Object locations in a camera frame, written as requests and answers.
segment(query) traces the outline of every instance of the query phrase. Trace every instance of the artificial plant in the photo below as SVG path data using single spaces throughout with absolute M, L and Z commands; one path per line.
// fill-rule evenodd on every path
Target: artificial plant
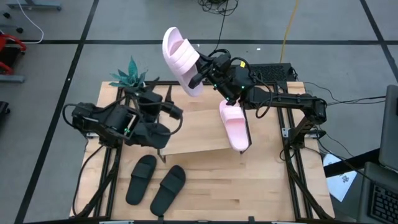
M 148 70 L 142 72 L 138 76 L 136 62 L 132 59 L 132 57 L 130 57 L 129 74 L 126 74 L 118 69 L 119 75 L 111 73 L 111 76 L 117 79 L 119 82 L 111 82 L 109 85 L 122 88 L 143 87 L 145 85 L 144 80 L 147 72 Z

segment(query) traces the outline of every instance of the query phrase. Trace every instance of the yellow cable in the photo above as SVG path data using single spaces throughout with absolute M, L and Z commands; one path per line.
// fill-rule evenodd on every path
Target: yellow cable
M 296 0 L 296 3 L 294 5 L 294 9 L 293 9 L 293 13 L 290 16 L 289 24 L 287 25 L 287 28 L 286 28 L 286 31 L 285 31 L 284 42 L 282 44 L 282 51 L 280 53 L 279 63 L 282 63 L 282 59 L 284 57 L 286 38 L 287 38 L 287 35 L 289 34 L 290 27 L 292 26 L 294 15 L 296 14 L 296 10 L 297 10 L 297 6 L 298 5 L 299 5 L 299 0 Z

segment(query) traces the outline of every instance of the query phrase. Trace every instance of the wooden board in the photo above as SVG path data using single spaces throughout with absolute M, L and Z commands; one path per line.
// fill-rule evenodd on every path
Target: wooden board
M 303 93 L 303 83 L 289 83 L 289 92 Z M 165 95 L 167 86 L 158 86 L 155 91 Z M 104 82 L 99 94 L 98 105 L 105 106 L 116 98 L 117 89 Z M 158 159 L 156 171 L 148 186 L 144 199 L 139 205 L 125 201 L 131 172 L 136 162 L 146 154 L 156 155 L 150 147 L 124 146 L 119 168 L 118 182 L 113 204 L 112 219 L 115 220 L 156 220 L 149 210 L 159 183 L 168 170 L 178 164 L 185 169 L 187 182 L 178 197 L 165 213 L 165 220 L 229 220 L 246 221 L 254 216 L 258 221 L 294 220 L 289 183 L 285 163 L 279 159 L 282 140 L 279 131 L 277 111 L 271 108 L 265 117 L 256 119 L 254 111 L 247 111 L 252 146 L 243 155 L 229 148 L 224 127 L 220 126 L 218 104 L 222 100 L 217 91 L 205 87 L 203 94 L 190 98 L 180 86 L 173 86 L 172 98 L 184 109 L 183 128 L 170 139 L 165 150 L 180 153 L 184 147 L 203 152 L 191 152 L 167 156 L 167 163 Z M 303 113 L 294 110 L 296 124 Z M 162 116 L 161 121 L 171 130 L 178 121 Z M 198 131 L 197 126 L 211 127 Z M 97 139 L 88 145 L 87 158 L 98 146 Z M 306 146 L 318 150 L 317 142 L 306 139 Z M 80 211 L 98 187 L 104 152 L 95 155 L 83 172 L 76 209 Z M 325 174 L 320 156 L 313 151 L 302 150 L 303 166 L 307 185 L 317 202 L 325 211 L 334 216 Z M 104 214 L 108 193 L 103 197 Z M 305 216 L 300 199 L 302 216 Z

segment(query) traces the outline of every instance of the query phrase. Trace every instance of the slipper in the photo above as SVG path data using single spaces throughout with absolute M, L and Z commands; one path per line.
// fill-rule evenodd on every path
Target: slipper
M 203 91 L 202 82 L 191 89 L 188 84 L 198 73 L 195 63 L 199 53 L 192 47 L 188 39 L 183 39 L 176 27 L 169 28 L 163 37 L 163 56 L 182 88 L 190 96 L 198 96 Z
M 161 181 L 160 188 L 150 205 L 150 211 L 158 217 L 162 216 L 170 207 L 184 184 L 184 170 L 180 166 L 173 166 Z
M 131 180 L 127 190 L 126 202 L 130 205 L 138 205 L 144 197 L 145 190 L 154 174 L 156 158 L 146 155 L 140 158 L 131 173 Z
M 226 134 L 231 147 L 236 151 L 245 151 L 249 147 L 246 119 L 238 104 L 226 105 L 227 101 L 220 103 L 220 116 L 223 120 Z

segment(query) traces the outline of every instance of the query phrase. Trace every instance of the gray floor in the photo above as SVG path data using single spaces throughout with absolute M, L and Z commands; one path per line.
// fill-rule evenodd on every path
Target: gray floor
M 9 11 L 12 20 L 25 29 L 22 39 L 37 39 L 40 33 L 18 10 Z M 366 0 L 386 40 L 398 40 L 398 2 Z M 45 40 L 79 40 L 93 0 L 62 1 L 63 10 L 27 11 L 45 32 Z M 222 39 L 281 40 L 294 0 L 241 1 L 225 20 Z M 88 40 L 160 40 L 165 30 L 177 26 L 186 37 L 217 39 L 222 16 L 201 10 L 195 0 L 99 0 Z M 377 40 L 358 0 L 301 0 L 290 31 L 291 40 Z M 16 72 L 26 76 L 24 84 L 0 83 L 0 100 L 11 104 L 12 113 L 0 130 L 0 217 L 13 223 L 50 125 L 62 86 L 75 54 L 75 44 L 30 45 Z M 210 53 L 215 45 L 195 47 Z M 251 63 L 275 63 L 280 45 L 220 45 Z M 398 46 L 388 46 L 398 58 Z M 147 79 L 174 80 L 167 68 L 161 45 L 84 45 L 70 85 L 66 103 L 96 102 L 102 81 L 109 73 L 127 70 L 130 56 L 139 70 L 149 69 Z M 300 81 L 329 88 L 337 99 L 385 94 L 386 86 L 397 80 L 380 45 L 287 45 L 285 62 L 290 62 Z M 314 95 L 331 101 L 326 91 L 307 85 Z M 328 109 L 323 125 L 329 135 L 343 143 L 352 154 L 379 146 L 383 104 L 336 105 Z M 347 152 L 328 138 L 324 145 L 335 153 Z M 55 130 L 49 153 L 33 194 L 25 222 L 67 218 L 78 171 L 83 159 L 84 139 L 62 119 Z M 356 180 L 354 189 L 360 187 Z M 351 190 L 343 203 L 334 202 L 338 214 L 356 216 L 357 196 Z

